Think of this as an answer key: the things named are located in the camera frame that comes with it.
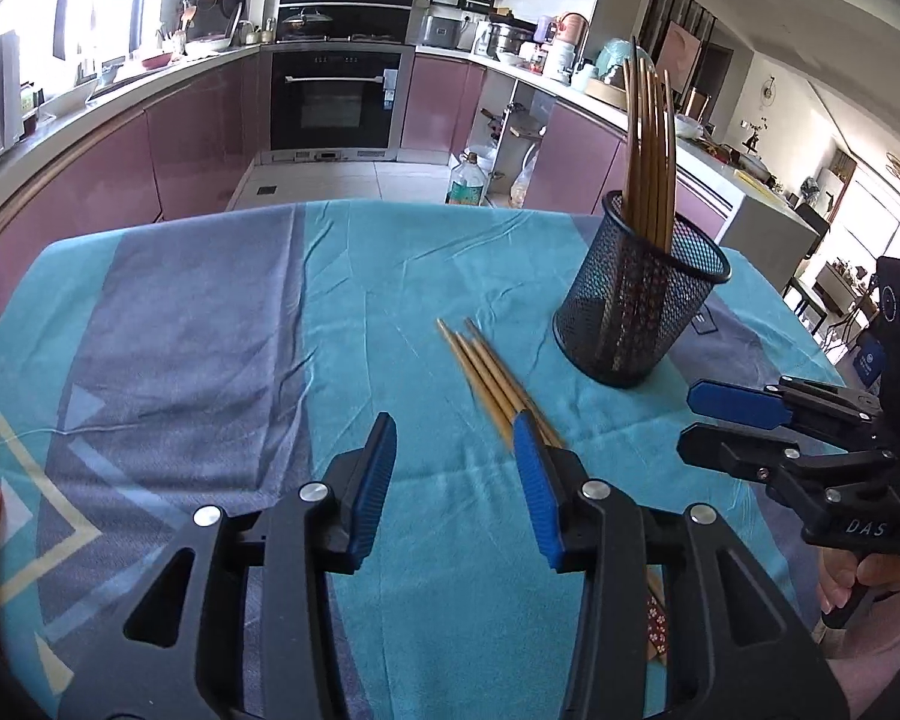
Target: blue gripper pad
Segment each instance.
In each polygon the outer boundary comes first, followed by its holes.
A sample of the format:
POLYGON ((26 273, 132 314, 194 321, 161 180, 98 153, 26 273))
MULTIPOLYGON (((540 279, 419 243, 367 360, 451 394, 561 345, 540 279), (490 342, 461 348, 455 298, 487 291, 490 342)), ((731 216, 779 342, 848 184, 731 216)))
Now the blue gripper pad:
POLYGON ((711 381, 700 381, 690 388, 687 406, 699 415, 762 430, 789 425, 793 418, 779 395, 711 381))
POLYGON ((522 412, 514 421, 514 455, 516 467, 527 499, 530 523, 540 554, 546 557, 551 568, 559 570, 566 552, 560 538, 557 498, 544 469, 549 463, 546 447, 540 440, 533 415, 522 412))
POLYGON ((394 474, 396 460, 396 423, 387 413, 381 413, 370 431, 364 451, 370 452, 367 469, 354 501, 350 543, 347 552, 357 565, 370 555, 377 526, 384 511, 386 490, 394 474))

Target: wire mesh basket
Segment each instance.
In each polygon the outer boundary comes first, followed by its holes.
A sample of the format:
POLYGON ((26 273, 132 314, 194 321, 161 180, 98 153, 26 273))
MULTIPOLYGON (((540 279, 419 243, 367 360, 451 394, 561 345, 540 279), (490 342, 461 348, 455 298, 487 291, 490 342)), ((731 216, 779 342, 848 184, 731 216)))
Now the wire mesh basket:
POLYGON ((663 359, 730 262, 677 214, 671 253, 621 218, 623 194, 604 196, 604 218, 562 306, 554 336, 570 362, 601 384, 635 386, 663 359))

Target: tile floor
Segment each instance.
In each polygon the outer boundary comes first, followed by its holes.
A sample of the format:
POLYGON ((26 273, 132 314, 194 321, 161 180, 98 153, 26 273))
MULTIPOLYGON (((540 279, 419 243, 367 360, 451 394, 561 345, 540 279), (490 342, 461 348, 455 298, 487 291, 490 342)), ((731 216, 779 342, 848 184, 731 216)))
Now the tile floor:
POLYGON ((308 200, 374 199, 442 203, 450 169, 401 162, 318 162, 259 165, 234 210, 308 200))

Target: red bowl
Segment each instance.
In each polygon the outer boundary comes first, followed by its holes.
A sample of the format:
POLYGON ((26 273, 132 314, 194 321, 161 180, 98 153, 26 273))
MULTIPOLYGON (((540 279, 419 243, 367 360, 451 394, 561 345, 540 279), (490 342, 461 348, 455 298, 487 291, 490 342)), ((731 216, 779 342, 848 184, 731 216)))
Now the red bowl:
POLYGON ((171 59, 173 59, 173 52, 159 53, 156 56, 149 57, 149 59, 141 59, 140 64, 143 65, 144 70, 156 70, 169 65, 171 59))

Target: water bottle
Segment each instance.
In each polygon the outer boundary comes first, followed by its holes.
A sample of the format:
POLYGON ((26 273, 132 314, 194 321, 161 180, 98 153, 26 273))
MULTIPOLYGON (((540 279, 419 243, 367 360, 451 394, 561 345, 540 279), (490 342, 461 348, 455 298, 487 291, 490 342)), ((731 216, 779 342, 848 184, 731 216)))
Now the water bottle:
POLYGON ((450 172, 446 202, 455 205, 480 205, 486 186, 487 174, 477 165, 477 155, 469 151, 463 162, 450 172))

